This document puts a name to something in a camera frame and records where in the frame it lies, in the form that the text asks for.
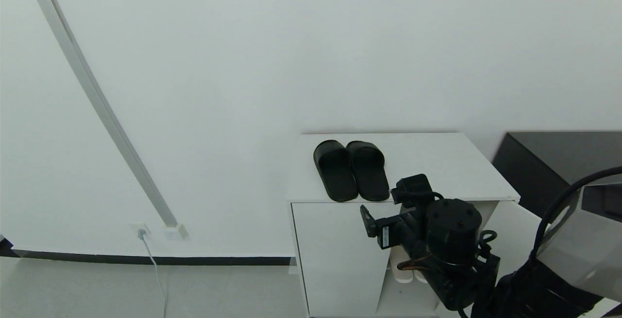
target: white cable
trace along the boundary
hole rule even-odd
[[[156,261],[154,260],[154,257],[151,256],[151,251],[149,251],[149,245],[147,245],[147,242],[145,241],[145,234],[147,232],[145,232],[144,230],[138,230],[138,239],[142,240],[142,242],[144,243],[145,247],[147,248],[147,253],[149,254],[149,258],[151,259],[151,262],[153,262],[154,267],[155,267],[155,278],[157,280],[157,284],[160,285],[160,290],[162,291],[162,296],[164,296],[164,313],[162,314],[163,318],[166,318],[166,305],[168,303],[168,298],[166,297],[166,294],[164,292],[164,288],[162,287],[162,283],[160,283],[160,277],[158,276],[157,273],[157,264]]]

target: power cord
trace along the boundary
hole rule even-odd
[[[557,210],[560,209],[561,205],[563,205],[568,197],[574,194],[577,190],[581,189],[585,185],[592,183],[593,181],[600,180],[604,177],[615,176],[622,174],[622,166],[612,167],[611,169],[606,169],[602,171],[595,172],[591,175],[585,176],[584,178],[576,181],[575,183],[569,185],[562,194],[557,196],[557,198],[553,201],[553,203],[549,206],[546,213],[540,220],[540,225],[538,225],[538,230],[536,232],[536,238],[534,240],[534,247],[531,250],[531,254],[529,254],[529,260],[533,261],[536,259],[538,249],[542,244],[542,240],[544,239],[544,232],[546,231],[547,225],[553,221],[553,215]]]
[[[166,306],[167,306],[167,303],[168,303],[169,299],[166,297],[166,294],[164,292],[164,288],[162,287],[162,283],[160,283],[160,276],[158,276],[158,273],[157,273],[156,261],[154,260],[154,257],[151,256],[151,251],[149,250],[149,245],[147,245],[147,242],[145,241],[145,235],[146,234],[147,234],[147,231],[142,230],[142,229],[138,230],[138,239],[142,240],[143,244],[147,248],[147,253],[149,254],[149,259],[151,259],[151,262],[154,264],[154,267],[155,267],[155,278],[157,280],[157,284],[160,285],[160,290],[162,291],[162,296],[164,296],[164,313],[162,314],[162,317],[166,318]]]

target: pair of slippers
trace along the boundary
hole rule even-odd
[[[358,194],[369,201],[389,198],[384,155],[372,143],[351,141],[344,147],[333,139],[323,141],[315,148],[313,160],[332,200],[348,201]]]

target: floor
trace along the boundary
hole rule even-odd
[[[302,318],[297,274],[284,266],[158,266],[168,318]],[[159,318],[152,265],[0,257],[2,318]]]

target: black furniture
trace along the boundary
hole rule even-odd
[[[622,165],[622,132],[508,132],[493,165],[520,194],[519,204],[542,217],[571,183]],[[622,182],[622,176],[601,182]],[[622,305],[608,316],[615,314]]]

